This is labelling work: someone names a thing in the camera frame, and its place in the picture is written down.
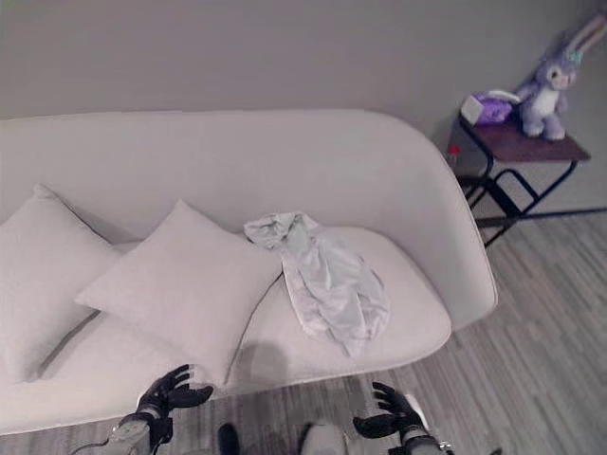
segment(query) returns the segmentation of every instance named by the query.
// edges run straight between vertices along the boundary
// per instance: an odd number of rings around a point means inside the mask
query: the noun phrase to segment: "small bottle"
[[[457,158],[461,153],[462,149],[455,144],[451,144],[447,149],[447,164],[449,164],[452,169],[455,169]]]

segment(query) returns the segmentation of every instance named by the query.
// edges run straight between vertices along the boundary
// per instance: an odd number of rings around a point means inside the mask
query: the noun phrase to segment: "white pillow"
[[[280,273],[274,253],[178,201],[150,237],[76,302],[164,338],[211,382],[224,384],[253,311]]]
[[[0,227],[0,352],[25,381],[92,310],[76,295],[120,254],[42,185]]]

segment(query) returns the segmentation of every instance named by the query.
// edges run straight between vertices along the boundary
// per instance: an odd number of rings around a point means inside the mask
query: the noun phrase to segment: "bunny ear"
[[[583,55],[607,32],[607,11],[595,14],[576,34],[564,50],[565,55]]]

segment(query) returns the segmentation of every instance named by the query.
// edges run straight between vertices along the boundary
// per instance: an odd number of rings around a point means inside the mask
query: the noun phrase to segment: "plush toy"
[[[525,83],[517,95],[522,103],[519,115],[523,130],[530,137],[543,136],[549,140],[565,137],[558,114],[567,109],[564,95],[576,81],[581,58],[607,31],[607,12],[602,11],[586,23],[573,38],[562,45],[553,57],[545,59],[532,81]]]

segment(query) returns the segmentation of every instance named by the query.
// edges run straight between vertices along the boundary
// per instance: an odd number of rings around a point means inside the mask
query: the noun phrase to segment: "gray wall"
[[[463,97],[514,88],[596,0],[5,0],[0,118],[362,107],[443,146]],[[594,155],[553,206],[607,205],[607,45],[571,91]]]

